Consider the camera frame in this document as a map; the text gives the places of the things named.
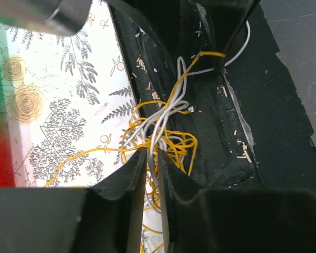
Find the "floral table mat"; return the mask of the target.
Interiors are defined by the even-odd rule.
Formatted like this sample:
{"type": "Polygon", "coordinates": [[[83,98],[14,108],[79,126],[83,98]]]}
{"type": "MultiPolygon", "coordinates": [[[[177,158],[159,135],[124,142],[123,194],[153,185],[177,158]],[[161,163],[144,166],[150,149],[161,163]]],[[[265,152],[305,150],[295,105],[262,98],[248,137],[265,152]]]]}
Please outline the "floral table mat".
{"type": "Polygon", "coordinates": [[[12,82],[0,140],[11,147],[15,187],[91,186],[120,166],[114,152],[136,100],[111,9],[92,1],[72,36],[4,25],[12,82]]]}

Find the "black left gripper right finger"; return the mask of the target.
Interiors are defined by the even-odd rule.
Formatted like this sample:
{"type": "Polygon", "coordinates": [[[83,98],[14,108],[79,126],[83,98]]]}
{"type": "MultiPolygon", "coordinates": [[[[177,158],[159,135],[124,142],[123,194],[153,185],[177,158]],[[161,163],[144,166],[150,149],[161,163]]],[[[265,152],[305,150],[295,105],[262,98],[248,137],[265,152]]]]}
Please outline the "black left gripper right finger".
{"type": "Polygon", "coordinates": [[[158,151],[165,252],[316,252],[316,195],[205,188],[158,151]]]}

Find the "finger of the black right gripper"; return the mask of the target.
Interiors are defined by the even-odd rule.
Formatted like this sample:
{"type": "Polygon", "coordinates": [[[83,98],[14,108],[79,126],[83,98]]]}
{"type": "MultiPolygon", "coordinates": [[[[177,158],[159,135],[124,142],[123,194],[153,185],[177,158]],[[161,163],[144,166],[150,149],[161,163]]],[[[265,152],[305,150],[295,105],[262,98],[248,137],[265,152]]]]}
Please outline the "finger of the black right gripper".
{"type": "Polygon", "coordinates": [[[182,1],[107,1],[110,7],[130,19],[145,33],[136,42],[149,77],[165,101],[177,80],[175,61],[181,35],[182,1]]]}
{"type": "Polygon", "coordinates": [[[205,45],[201,51],[227,55],[231,45],[259,1],[204,0],[197,1],[203,25],[205,45]]]}

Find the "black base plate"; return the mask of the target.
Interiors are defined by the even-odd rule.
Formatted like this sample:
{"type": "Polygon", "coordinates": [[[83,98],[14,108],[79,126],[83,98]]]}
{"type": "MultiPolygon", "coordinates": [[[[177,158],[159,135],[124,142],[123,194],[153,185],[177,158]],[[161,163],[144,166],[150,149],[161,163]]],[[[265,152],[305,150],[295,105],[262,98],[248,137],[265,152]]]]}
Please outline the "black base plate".
{"type": "MultiPolygon", "coordinates": [[[[133,72],[138,57],[144,62],[136,40],[145,33],[110,9],[127,69],[133,72]]],[[[178,57],[190,66],[205,45],[197,1],[182,1],[181,16],[178,57]]],[[[316,193],[312,126],[277,48],[259,3],[225,58],[203,56],[191,68],[184,99],[194,112],[171,116],[167,128],[197,138],[191,176],[199,184],[316,193]]],[[[152,92],[165,101],[149,77],[149,65],[144,66],[130,82],[136,102],[150,100],[152,92]]]]}

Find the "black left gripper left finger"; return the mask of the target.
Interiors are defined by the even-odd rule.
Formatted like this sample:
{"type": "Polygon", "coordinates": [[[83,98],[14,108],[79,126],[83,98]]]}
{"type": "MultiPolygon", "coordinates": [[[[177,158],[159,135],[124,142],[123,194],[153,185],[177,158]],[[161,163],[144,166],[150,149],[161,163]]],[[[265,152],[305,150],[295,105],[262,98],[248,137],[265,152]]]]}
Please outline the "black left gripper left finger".
{"type": "Polygon", "coordinates": [[[146,157],[92,187],[1,187],[0,252],[139,252],[146,157]]]}

